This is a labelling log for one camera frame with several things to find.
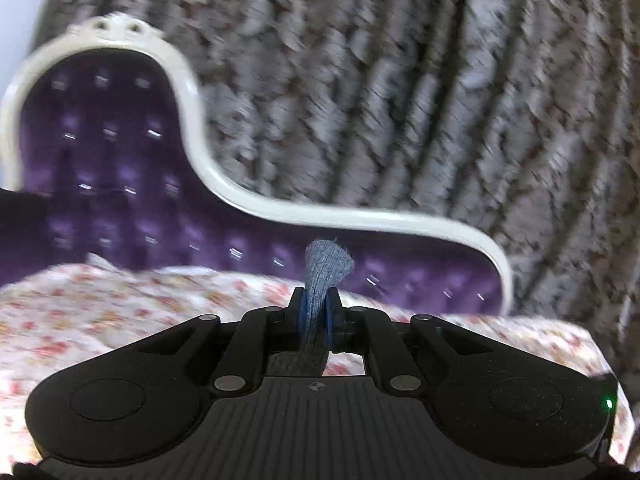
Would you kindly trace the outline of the grey white striped cardigan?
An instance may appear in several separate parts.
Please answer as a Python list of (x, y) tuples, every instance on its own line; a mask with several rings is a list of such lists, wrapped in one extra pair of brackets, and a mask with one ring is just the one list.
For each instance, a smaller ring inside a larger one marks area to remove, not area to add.
[(354, 260), (334, 240), (314, 240), (306, 248), (306, 278), (302, 305), (298, 309), (299, 346), (275, 354), (267, 373), (276, 376), (322, 375), (329, 357), (326, 295), (352, 273)]

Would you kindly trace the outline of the floral bed sheet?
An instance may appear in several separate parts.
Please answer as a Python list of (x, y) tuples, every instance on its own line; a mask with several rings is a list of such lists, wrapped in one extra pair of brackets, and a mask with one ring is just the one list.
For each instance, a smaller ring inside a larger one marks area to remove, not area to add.
[[(190, 266), (130, 272), (92, 256), (1, 287), (1, 473), (40, 460), (24, 411), (43, 378), (200, 314), (232, 322), (255, 308), (285, 307), (301, 284)], [(588, 376), (611, 371), (576, 325), (520, 316), (444, 319)]]

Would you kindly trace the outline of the purple tufted white-framed headboard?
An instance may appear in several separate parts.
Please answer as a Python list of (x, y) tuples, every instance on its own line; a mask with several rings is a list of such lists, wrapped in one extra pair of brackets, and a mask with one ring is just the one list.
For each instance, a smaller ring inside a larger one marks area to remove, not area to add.
[(250, 192), (207, 143), (198, 80), (123, 13), (34, 52), (1, 103), (1, 279), (98, 255), (129, 270), (199, 266), (301, 280), (305, 250), (354, 259), (343, 288), (427, 313), (504, 315), (510, 264), (486, 234), (427, 214), (290, 203)]

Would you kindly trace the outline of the brown grey damask curtain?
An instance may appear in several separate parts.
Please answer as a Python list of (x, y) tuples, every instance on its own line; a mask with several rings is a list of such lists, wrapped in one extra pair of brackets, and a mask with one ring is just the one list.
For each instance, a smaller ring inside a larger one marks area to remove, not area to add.
[(47, 0), (36, 39), (111, 12), (188, 58), (236, 183), (474, 226), (638, 379), (639, 0)]

